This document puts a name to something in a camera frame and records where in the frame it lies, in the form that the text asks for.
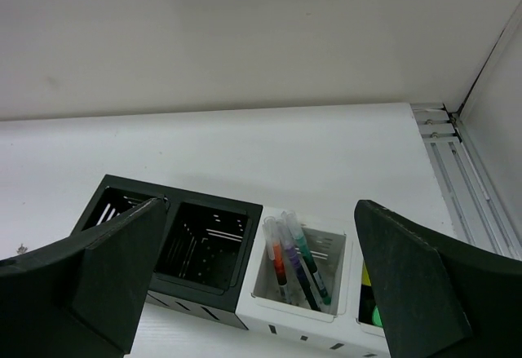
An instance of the green highlighter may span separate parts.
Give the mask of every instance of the green highlighter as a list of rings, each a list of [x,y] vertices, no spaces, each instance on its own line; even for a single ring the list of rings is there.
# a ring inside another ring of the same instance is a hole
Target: green highlighter
[[[375,307],[374,313],[372,314],[372,323],[374,323],[376,327],[383,327],[383,321],[381,320],[381,314],[378,311],[378,307]]]

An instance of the green marker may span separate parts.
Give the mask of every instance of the green marker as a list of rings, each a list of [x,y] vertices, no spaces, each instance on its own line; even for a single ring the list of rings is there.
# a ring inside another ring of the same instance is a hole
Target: green marker
[[[317,290],[319,290],[319,295],[321,296],[323,303],[325,305],[330,305],[332,302],[332,298],[328,294],[328,291],[326,290],[325,283],[323,282],[321,275],[319,274],[319,270],[317,269],[316,262],[313,259],[312,253],[310,252],[310,249],[308,248],[307,239],[304,236],[303,229],[301,228],[301,224],[297,220],[297,217],[295,216],[295,212],[289,211],[283,212],[282,215],[283,219],[286,222],[286,226],[288,226],[288,229],[290,230],[290,233],[292,234],[292,237],[294,238],[295,243],[299,247],[299,250],[301,251],[301,255],[303,256],[304,263],[307,265],[308,271],[310,274],[312,274],[312,279],[314,283],[316,284]]]

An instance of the purple marker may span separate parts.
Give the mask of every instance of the purple marker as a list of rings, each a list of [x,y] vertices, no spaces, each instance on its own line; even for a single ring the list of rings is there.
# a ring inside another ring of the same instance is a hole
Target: purple marker
[[[312,310],[320,312],[321,309],[317,305],[316,299],[313,296],[312,289],[310,288],[310,282],[307,278],[307,274],[304,272],[304,268],[301,264],[301,261],[299,260],[297,250],[295,250],[294,239],[290,235],[290,231],[288,230],[288,228],[282,220],[278,219],[276,221],[276,224],[281,238],[281,245],[283,246],[283,249],[286,252],[286,256],[288,256],[290,264],[292,264],[292,267],[294,268],[295,275],[297,276],[297,280],[301,285],[301,289],[303,289],[308,304],[310,305],[310,308]]]

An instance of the white container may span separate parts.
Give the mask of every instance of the white container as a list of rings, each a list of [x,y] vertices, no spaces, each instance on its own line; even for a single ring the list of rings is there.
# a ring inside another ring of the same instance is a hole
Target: white container
[[[279,218],[282,211],[264,207],[261,221],[268,216]],[[297,216],[332,296],[331,305],[323,306],[323,312],[314,312],[298,293],[299,289],[294,290],[292,298],[300,306],[281,301],[275,271],[266,253],[263,229],[259,226],[236,314],[251,331],[335,350],[346,356],[389,357],[384,331],[357,320],[363,258],[355,223],[299,212]],[[291,285],[294,271],[286,267],[286,275]]]

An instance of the yellow highlighter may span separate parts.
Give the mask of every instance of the yellow highlighter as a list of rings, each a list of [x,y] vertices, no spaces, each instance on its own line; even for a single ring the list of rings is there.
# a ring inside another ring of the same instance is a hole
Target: yellow highlighter
[[[366,269],[366,264],[362,263],[362,284],[364,286],[372,285],[372,282],[369,280],[368,270]]]

